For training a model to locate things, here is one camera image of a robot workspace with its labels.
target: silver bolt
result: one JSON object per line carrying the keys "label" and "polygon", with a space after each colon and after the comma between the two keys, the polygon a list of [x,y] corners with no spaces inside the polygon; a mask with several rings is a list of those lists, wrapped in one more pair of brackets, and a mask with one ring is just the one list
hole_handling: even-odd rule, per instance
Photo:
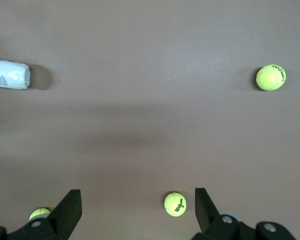
{"label": "silver bolt", "polygon": [[31,227],[36,228],[36,227],[39,227],[40,225],[41,225],[40,221],[35,221],[34,223],[31,224]]}
{"label": "silver bolt", "polygon": [[224,223],[226,223],[226,224],[232,224],[232,218],[229,217],[229,216],[224,216],[224,217],[222,218],[222,221],[223,221]]}
{"label": "silver bolt", "polygon": [[271,233],[274,233],[275,231],[277,231],[276,227],[273,226],[271,223],[266,223],[264,225],[264,228],[267,229]]}

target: wilson tennis ball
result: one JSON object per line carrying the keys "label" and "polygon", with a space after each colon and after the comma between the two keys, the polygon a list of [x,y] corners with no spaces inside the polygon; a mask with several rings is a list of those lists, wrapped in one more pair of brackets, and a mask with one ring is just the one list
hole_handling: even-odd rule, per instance
{"label": "wilson tennis ball", "polygon": [[173,192],[165,197],[164,208],[171,216],[179,217],[186,211],[187,202],[182,194]]}
{"label": "wilson tennis ball", "polygon": [[286,81],[285,70],[275,64],[261,68],[256,74],[256,83],[266,91],[273,91],[280,88]]}
{"label": "wilson tennis ball", "polygon": [[46,208],[39,208],[35,210],[29,217],[29,221],[38,218],[46,218],[50,214],[50,211]]}

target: black bracket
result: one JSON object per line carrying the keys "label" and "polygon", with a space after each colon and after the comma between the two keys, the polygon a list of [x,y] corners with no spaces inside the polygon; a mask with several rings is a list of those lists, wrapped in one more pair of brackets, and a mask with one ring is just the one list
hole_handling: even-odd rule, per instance
{"label": "black bracket", "polygon": [[205,188],[195,189],[195,215],[202,233],[192,240],[296,240],[282,225],[262,221],[253,229],[229,215],[220,215]]}
{"label": "black bracket", "polygon": [[81,192],[71,190],[47,218],[31,220],[9,234],[0,226],[0,240],[67,240],[81,215]]}

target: gray floor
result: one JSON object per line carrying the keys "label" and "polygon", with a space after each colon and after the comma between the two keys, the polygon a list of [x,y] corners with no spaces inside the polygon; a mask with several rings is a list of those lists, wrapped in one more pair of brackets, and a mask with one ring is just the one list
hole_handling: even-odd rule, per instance
{"label": "gray floor", "polygon": [[[300,0],[4,0],[0,225],[82,191],[70,239],[189,240],[194,191],[300,240]],[[256,71],[285,68],[260,91]],[[170,217],[168,191],[188,210]]]}

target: white cylindrical container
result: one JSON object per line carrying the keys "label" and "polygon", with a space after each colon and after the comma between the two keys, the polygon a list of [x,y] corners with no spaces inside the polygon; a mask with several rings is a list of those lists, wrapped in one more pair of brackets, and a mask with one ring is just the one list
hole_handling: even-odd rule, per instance
{"label": "white cylindrical container", "polygon": [[19,62],[0,60],[0,87],[27,89],[30,85],[30,69]]}

